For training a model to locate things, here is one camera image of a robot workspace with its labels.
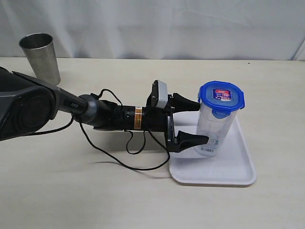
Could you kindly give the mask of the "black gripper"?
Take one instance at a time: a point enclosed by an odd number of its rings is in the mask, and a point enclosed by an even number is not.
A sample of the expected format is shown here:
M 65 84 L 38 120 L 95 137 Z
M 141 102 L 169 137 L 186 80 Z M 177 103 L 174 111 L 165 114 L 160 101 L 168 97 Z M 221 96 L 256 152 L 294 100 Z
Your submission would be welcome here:
M 199 111 L 200 104 L 189 100 L 178 93 L 168 94 L 168 102 L 164 109 L 156 107 L 157 80 L 152 83 L 152 90 L 146 100 L 143 115 L 144 127 L 151 132 L 162 132 L 165 137 L 166 150 L 180 153 L 194 146 L 205 145 L 209 141 L 206 135 L 193 135 L 183 131 L 175 134 L 173 114 L 179 112 Z

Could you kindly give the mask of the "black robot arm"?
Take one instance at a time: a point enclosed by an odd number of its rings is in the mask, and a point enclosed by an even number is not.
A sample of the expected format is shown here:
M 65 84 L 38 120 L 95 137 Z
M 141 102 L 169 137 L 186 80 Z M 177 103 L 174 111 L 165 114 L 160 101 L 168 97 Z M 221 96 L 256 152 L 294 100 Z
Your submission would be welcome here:
M 145 107 L 128 106 L 96 94 L 75 96 L 43 80 L 1 68 L 0 138 L 36 135 L 61 111 L 95 130 L 162 132 L 169 152 L 205 145 L 209 140 L 205 135 L 174 130 L 173 115 L 198 111 L 200 104 L 177 93 L 167 94 L 160 104 L 161 94 L 165 94 L 161 82 L 154 81 Z

